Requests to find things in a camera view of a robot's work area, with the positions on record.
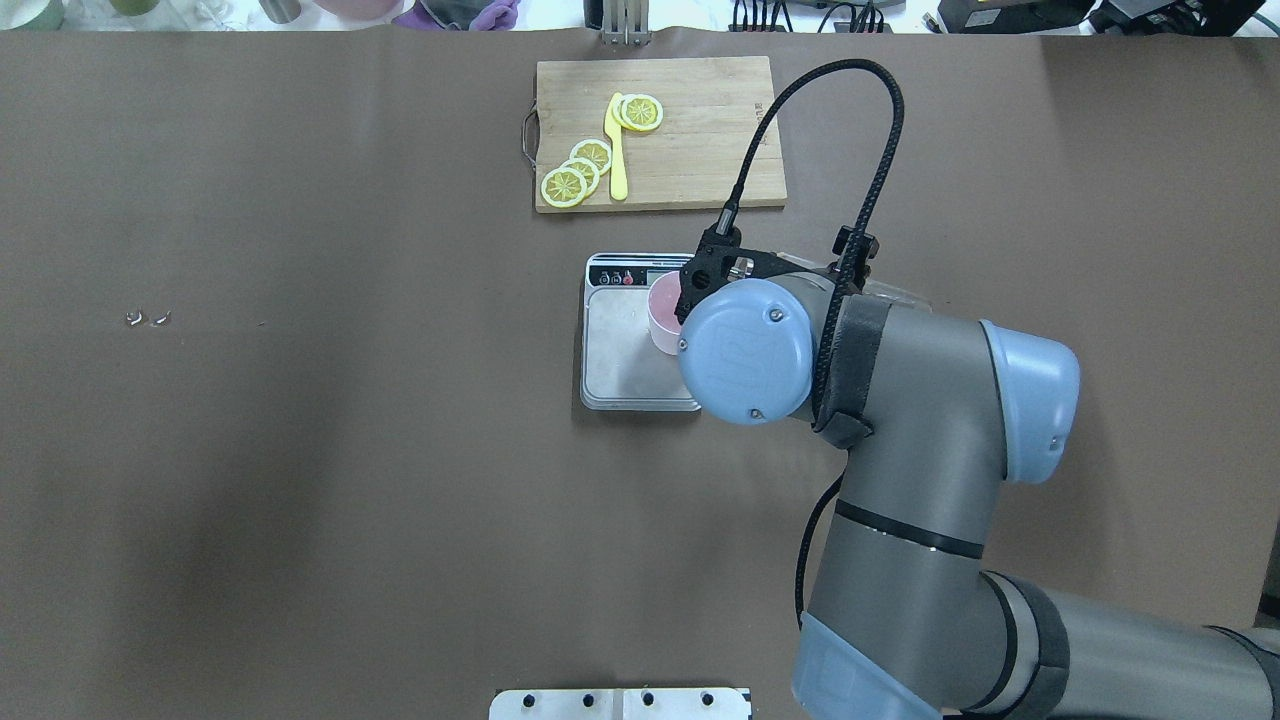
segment lemon slice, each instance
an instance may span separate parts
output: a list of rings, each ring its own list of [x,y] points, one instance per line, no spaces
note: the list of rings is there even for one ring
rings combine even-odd
[[[657,129],[662,124],[662,102],[653,95],[627,95],[618,102],[618,122],[636,132]]]
[[[589,184],[573,168],[556,168],[543,177],[543,200],[552,208],[572,208],[586,197]]]
[[[603,140],[596,140],[589,137],[582,142],[579,142],[568,151],[570,159],[573,158],[586,158],[591,163],[595,163],[595,169],[603,176],[609,172],[609,167],[613,165],[613,149],[609,147],[608,142]]]
[[[575,170],[582,173],[586,178],[586,197],[590,197],[595,188],[600,184],[600,170],[595,167],[595,163],[588,160],[586,158],[570,158],[561,164],[562,168],[573,168]]]

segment light blue cover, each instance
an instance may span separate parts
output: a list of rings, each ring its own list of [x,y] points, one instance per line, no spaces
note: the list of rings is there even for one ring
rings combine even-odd
[[[778,311],[781,319],[774,320]],[[685,386],[722,420],[769,423],[809,397],[814,343],[809,315],[778,284],[746,278],[717,290],[689,314],[680,340]]]
[[[906,689],[831,628],[805,612],[791,692],[813,720],[938,720]]]
[[[982,320],[1005,413],[1014,483],[1043,483],[1057,469],[1080,397],[1080,363],[1065,345]]]

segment cutting board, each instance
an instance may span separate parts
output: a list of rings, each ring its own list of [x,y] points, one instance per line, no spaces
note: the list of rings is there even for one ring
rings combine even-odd
[[[539,191],[543,176],[561,165],[580,140],[604,135],[604,110],[614,92],[644,92],[664,109],[648,133],[623,131],[630,195],[609,197],[609,178],[581,205],[557,209]],[[539,213],[714,209],[737,181],[756,124],[773,102],[768,58],[595,60],[538,63],[538,124],[534,208]],[[781,206],[787,200],[778,120],[751,164],[742,206]]]

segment brown table surface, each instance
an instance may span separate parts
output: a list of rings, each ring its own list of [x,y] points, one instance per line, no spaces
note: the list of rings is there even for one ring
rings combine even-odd
[[[987,564],[1249,623],[1280,506],[1280,42],[4,33],[0,715],[732,683],[800,717],[792,568],[841,454],[585,410],[586,256],[687,251],[713,218],[535,215],[517,145],[536,60],[753,54],[778,88],[887,65],[876,277],[1080,357],[1066,460],[1006,491]],[[799,95],[791,200],[745,211],[746,245],[824,258],[887,118],[869,76]]]

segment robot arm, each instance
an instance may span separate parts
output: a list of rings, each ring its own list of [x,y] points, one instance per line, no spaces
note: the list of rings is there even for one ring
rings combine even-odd
[[[780,95],[758,136],[824,68]],[[886,86],[900,127],[901,96]],[[881,170],[882,183],[884,159]],[[1180,626],[982,570],[1001,484],[1039,483],[1057,466],[1079,365],[1053,341],[860,295],[877,192],[837,237],[838,270],[739,249],[737,188],[681,270],[678,361],[703,407],[739,424],[805,419],[849,451],[803,615],[800,705],[815,720],[925,720],[941,708],[1280,720],[1275,635]]]

